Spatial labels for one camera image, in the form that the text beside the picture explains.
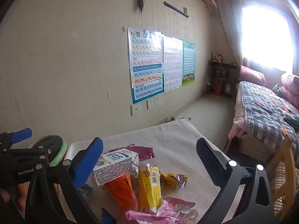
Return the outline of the person left hand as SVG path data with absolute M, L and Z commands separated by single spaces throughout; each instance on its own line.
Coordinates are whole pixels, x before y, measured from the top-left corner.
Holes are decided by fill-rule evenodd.
M 6 203 L 10 201 L 10 194 L 6 190 L 0 189 L 0 194 Z

